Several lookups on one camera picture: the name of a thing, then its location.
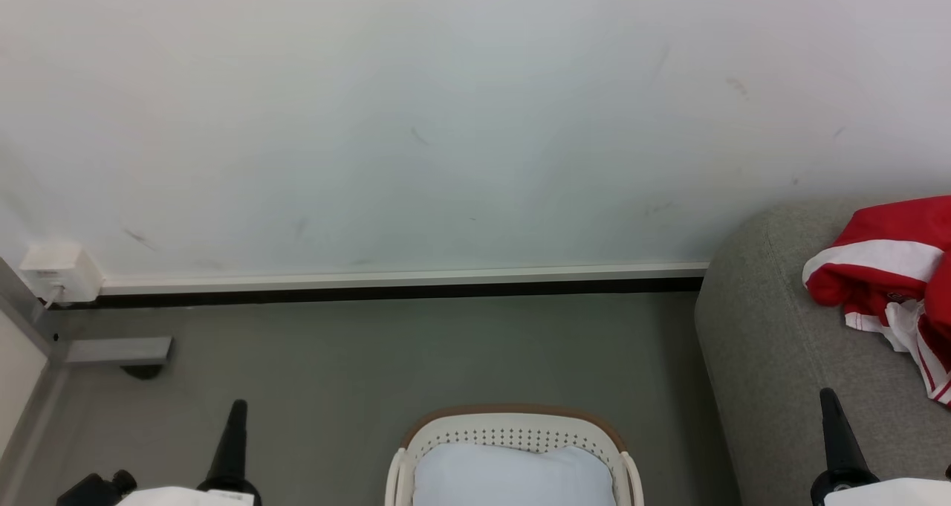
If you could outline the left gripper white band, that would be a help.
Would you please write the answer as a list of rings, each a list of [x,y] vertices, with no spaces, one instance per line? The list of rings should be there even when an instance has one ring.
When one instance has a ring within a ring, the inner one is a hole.
[[[137,490],[123,497],[119,506],[251,506],[262,498],[245,478],[247,466],[246,400],[235,400],[225,422],[223,434],[210,471],[196,489],[158,487]]]

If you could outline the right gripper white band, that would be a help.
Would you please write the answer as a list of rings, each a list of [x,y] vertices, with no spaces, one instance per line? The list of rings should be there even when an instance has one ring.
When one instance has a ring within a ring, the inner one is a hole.
[[[832,388],[819,391],[826,470],[811,485],[813,505],[951,505],[948,480],[883,480],[869,471],[865,456]]]

